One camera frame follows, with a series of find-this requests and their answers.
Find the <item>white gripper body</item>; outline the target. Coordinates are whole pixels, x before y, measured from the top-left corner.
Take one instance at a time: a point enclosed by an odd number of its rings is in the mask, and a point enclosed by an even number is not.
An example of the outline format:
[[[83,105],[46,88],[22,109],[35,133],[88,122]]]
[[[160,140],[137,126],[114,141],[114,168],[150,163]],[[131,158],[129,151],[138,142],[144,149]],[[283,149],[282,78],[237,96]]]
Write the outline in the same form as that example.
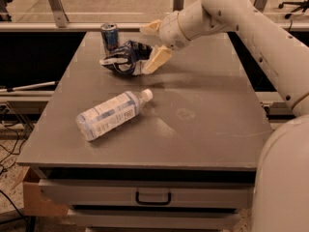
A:
[[[189,45],[190,40],[183,34],[179,24],[179,11],[167,15],[158,29],[158,35],[164,45],[172,50],[180,50]]]

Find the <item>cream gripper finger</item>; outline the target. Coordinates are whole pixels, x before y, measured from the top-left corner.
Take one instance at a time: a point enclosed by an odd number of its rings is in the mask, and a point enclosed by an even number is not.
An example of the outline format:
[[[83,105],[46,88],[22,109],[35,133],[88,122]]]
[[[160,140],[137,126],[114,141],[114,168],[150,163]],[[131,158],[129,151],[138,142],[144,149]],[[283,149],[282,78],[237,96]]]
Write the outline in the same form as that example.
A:
[[[154,20],[140,28],[140,32],[144,35],[157,36],[159,32],[159,27],[161,25],[161,20]]]
[[[166,45],[156,45],[142,69],[142,74],[154,73],[158,68],[164,65],[172,56],[172,50]]]

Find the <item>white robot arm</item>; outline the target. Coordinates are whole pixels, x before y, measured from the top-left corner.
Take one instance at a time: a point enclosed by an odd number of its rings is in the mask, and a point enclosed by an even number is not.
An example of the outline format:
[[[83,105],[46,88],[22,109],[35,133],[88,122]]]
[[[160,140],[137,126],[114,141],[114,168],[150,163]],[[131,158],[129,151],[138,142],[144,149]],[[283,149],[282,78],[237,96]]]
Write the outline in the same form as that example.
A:
[[[295,116],[272,133],[259,156],[251,232],[309,232],[309,47],[250,0],[198,0],[140,31],[157,36],[167,54],[201,36],[239,37]]]

